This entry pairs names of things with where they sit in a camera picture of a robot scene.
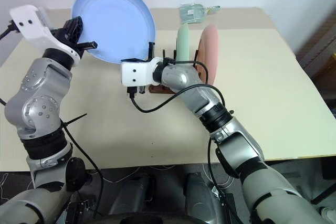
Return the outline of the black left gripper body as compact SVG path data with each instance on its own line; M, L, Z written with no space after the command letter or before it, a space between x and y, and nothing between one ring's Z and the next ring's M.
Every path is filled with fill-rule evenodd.
M75 51L80 51L77 45L83 31L83 22L80 16L69 19L65 22L63 28L54 29L51 34L61 43L69 46Z

